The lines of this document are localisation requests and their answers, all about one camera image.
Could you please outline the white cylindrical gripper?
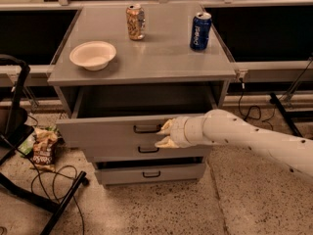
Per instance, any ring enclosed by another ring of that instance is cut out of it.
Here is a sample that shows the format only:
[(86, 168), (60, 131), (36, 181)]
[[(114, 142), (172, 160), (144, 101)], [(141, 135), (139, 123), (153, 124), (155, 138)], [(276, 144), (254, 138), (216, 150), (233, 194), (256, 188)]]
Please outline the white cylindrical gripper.
[(178, 117), (169, 119), (157, 133), (169, 135), (157, 141), (155, 146), (164, 149), (188, 148), (208, 145), (209, 140), (203, 135), (203, 123), (206, 117)]

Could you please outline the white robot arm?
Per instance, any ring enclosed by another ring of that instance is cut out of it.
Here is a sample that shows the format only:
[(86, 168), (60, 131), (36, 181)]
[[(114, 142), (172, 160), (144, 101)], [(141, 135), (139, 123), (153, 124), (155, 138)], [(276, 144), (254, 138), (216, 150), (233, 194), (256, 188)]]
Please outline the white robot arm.
[(178, 149), (198, 145), (244, 147), (285, 168), (291, 175), (313, 182), (313, 141), (251, 125), (224, 110), (198, 117), (169, 119), (157, 135), (157, 148)]

